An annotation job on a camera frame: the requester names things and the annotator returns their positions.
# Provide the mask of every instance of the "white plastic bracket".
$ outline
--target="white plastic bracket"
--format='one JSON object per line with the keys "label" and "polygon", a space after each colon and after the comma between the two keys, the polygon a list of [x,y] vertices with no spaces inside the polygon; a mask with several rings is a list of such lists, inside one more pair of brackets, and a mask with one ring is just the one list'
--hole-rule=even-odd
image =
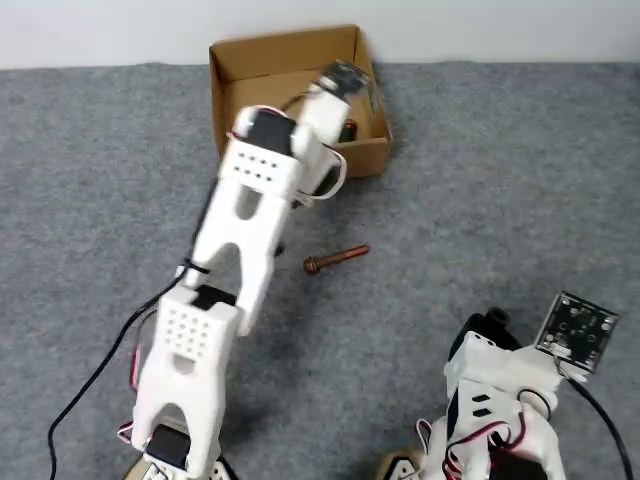
{"label": "white plastic bracket", "polygon": [[131,444],[144,451],[162,409],[180,408],[191,439],[185,470],[189,478],[199,478],[207,459],[220,453],[212,440],[217,442],[222,425],[227,360],[240,318],[238,308],[226,303],[215,303],[208,311],[191,305],[196,296],[178,285],[160,300],[131,432]]}

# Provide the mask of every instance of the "white wall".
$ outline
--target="white wall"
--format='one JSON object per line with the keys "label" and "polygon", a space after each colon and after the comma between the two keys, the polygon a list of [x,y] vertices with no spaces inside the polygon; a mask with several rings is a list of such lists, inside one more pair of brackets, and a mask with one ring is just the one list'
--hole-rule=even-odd
{"label": "white wall", "polygon": [[239,35],[357,23],[382,61],[638,61],[639,0],[0,0],[0,68],[206,63]]}

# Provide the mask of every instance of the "screw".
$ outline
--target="screw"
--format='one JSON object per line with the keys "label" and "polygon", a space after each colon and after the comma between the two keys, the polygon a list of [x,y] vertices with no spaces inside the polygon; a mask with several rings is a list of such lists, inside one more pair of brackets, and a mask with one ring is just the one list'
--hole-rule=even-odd
{"label": "screw", "polygon": [[359,247],[350,248],[343,252],[332,253],[325,257],[307,257],[304,261],[304,271],[309,275],[315,275],[324,267],[344,262],[350,258],[359,257],[369,253],[369,245],[360,245]]}

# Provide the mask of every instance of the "wire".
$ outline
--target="wire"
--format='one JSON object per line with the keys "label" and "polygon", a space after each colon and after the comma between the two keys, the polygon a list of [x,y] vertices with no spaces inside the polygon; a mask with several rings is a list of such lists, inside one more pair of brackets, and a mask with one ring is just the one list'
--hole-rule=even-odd
{"label": "wire", "polygon": [[622,466],[624,468],[624,475],[627,480],[633,480],[633,467],[631,466],[631,459],[629,458],[629,454],[627,453],[627,447],[624,446],[622,436],[620,435],[620,432],[618,431],[616,425],[613,423],[613,420],[611,420],[611,417],[609,417],[609,414],[594,398],[594,396],[589,393],[589,390],[587,390],[580,382],[578,382],[575,378],[573,378],[570,374],[565,372],[560,367],[560,359],[557,357],[556,367],[558,369],[558,373],[562,375],[567,380],[567,382],[569,382],[569,385],[571,385],[585,400],[587,400],[587,402],[591,404],[595,411],[598,412],[598,415],[600,415],[600,418],[604,420],[604,423],[607,425],[607,428],[609,429],[613,440],[616,442],[616,447],[618,448],[618,452],[620,453],[620,459],[622,460]]}
{"label": "wire", "polygon": [[333,156],[338,161],[336,163],[336,166],[340,167],[340,173],[338,175],[338,179],[336,180],[336,183],[334,183],[333,186],[326,193],[323,193],[322,195],[309,195],[308,193],[304,193],[298,190],[296,197],[305,205],[311,205],[311,203],[313,203],[314,200],[328,200],[332,198],[342,188],[342,186],[344,185],[344,181],[347,178],[347,169],[348,169],[347,160],[344,158],[344,156],[340,152],[334,150],[328,145],[325,145],[325,146],[329,149],[329,151],[333,154]]}
{"label": "wire", "polygon": [[[429,433],[429,436],[425,439],[424,435],[422,434],[422,427],[425,428],[425,430],[427,430],[427,432]],[[418,438],[420,438],[420,443],[422,444],[422,450],[424,451],[425,455],[429,454],[429,439],[431,439],[431,432],[432,432],[432,428],[431,428],[431,424],[429,422],[427,422],[424,418],[419,418],[416,421],[416,433],[418,434]]]}
{"label": "wire", "polygon": [[116,435],[124,443],[126,443],[127,445],[131,445],[131,436],[129,435],[129,432],[131,432],[131,430],[133,430],[133,422],[127,422],[124,425],[120,425],[118,427]]}
{"label": "wire", "polygon": [[[518,418],[520,420],[520,433],[518,434],[518,436],[516,437],[516,439],[512,442],[511,441],[511,428],[509,426],[509,424],[505,421],[496,421],[496,422],[492,422],[488,425],[485,425],[484,427],[482,427],[479,430],[476,430],[475,432],[473,432],[470,435],[467,435],[466,437],[457,440],[455,442],[453,442],[452,444],[447,446],[447,449],[445,450],[445,455],[444,455],[444,460],[442,462],[442,472],[444,473],[445,477],[447,478],[447,480],[454,480],[456,478],[458,478],[461,474],[462,474],[462,469],[460,467],[458,467],[458,465],[456,465],[456,463],[458,463],[458,458],[455,456],[455,454],[451,451],[451,449],[457,445],[462,445],[463,443],[468,443],[472,440],[475,440],[483,435],[487,436],[487,441],[491,441],[493,442],[493,445],[496,448],[501,448],[504,449],[506,451],[511,451],[516,449],[524,440],[526,434],[527,434],[527,425],[525,422],[525,418],[524,418],[524,412],[521,411],[518,414]],[[509,429],[509,434],[507,436],[507,440],[504,442],[505,445],[499,446],[497,445],[497,443],[491,438],[492,433],[496,433],[496,429],[499,427],[502,427],[506,425],[507,428]]]}
{"label": "wire", "polygon": [[531,393],[533,395],[535,395],[536,397],[538,397],[540,400],[542,400],[542,403],[544,403],[545,408],[547,409],[547,421],[551,420],[551,405],[549,405],[549,401],[544,398],[544,396],[540,393],[540,392],[536,392],[535,390],[531,389],[531,388],[523,388],[522,390],[520,390],[518,392],[517,395],[517,399],[520,403],[523,403],[522,400],[520,399],[520,397],[522,396],[523,393]]}
{"label": "wire", "polygon": [[144,327],[147,320],[152,317],[158,311],[157,308],[154,308],[150,312],[148,312],[142,320],[138,323],[138,327],[136,328],[135,335],[135,343],[133,347],[133,353],[131,355],[131,367],[129,369],[129,386],[134,392],[138,391],[138,376],[140,374],[140,361],[142,358],[142,328]]}
{"label": "wire", "polygon": [[150,298],[145,303],[143,303],[140,307],[138,307],[138,309],[135,312],[133,312],[133,315],[129,317],[129,319],[125,322],[125,324],[120,329],[120,332],[116,337],[116,340],[113,342],[113,345],[111,345],[111,348],[109,349],[105,357],[102,359],[98,367],[91,374],[91,376],[84,383],[84,385],[82,385],[78,393],[76,393],[76,395],[71,399],[71,401],[67,404],[67,406],[64,407],[64,409],[60,412],[60,414],[49,426],[49,430],[47,431],[47,444],[49,446],[49,456],[51,457],[51,475],[49,475],[49,480],[54,480],[56,478],[56,472],[58,470],[58,458],[56,456],[56,449],[53,443],[53,434],[56,428],[58,427],[58,425],[60,425],[60,422],[62,422],[62,420],[65,419],[65,417],[69,414],[69,412],[73,409],[73,407],[76,406],[76,404],[80,401],[82,396],[87,392],[87,390],[89,390],[89,388],[91,388],[91,385],[93,385],[96,379],[100,376],[102,371],[105,369],[107,364],[111,361],[111,359],[115,355],[127,331],[135,323],[138,317],[140,317],[140,315],[142,315],[151,307],[153,307],[153,305],[155,305],[158,302],[161,296],[163,296],[165,293],[167,293],[169,290],[175,287],[178,284],[178,282],[180,282],[184,278],[184,276],[187,273],[187,270],[188,269],[185,266],[185,268],[183,268],[180,274],[177,277],[175,277],[169,283],[169,285],[167,285],[160,292],[158,292],[156,295],[154,295],[152,298]]}

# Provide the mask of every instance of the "box flap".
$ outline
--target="box flap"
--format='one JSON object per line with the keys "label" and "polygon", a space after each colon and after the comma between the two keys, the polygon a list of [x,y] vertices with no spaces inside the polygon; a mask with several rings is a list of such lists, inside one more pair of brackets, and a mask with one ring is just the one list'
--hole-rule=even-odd
{"label": "box flap", "polygon": [[336,59],[353,61],[358,27],[301,30],[214,43],[218,75],[230,82],[262,75],[318,70]]}

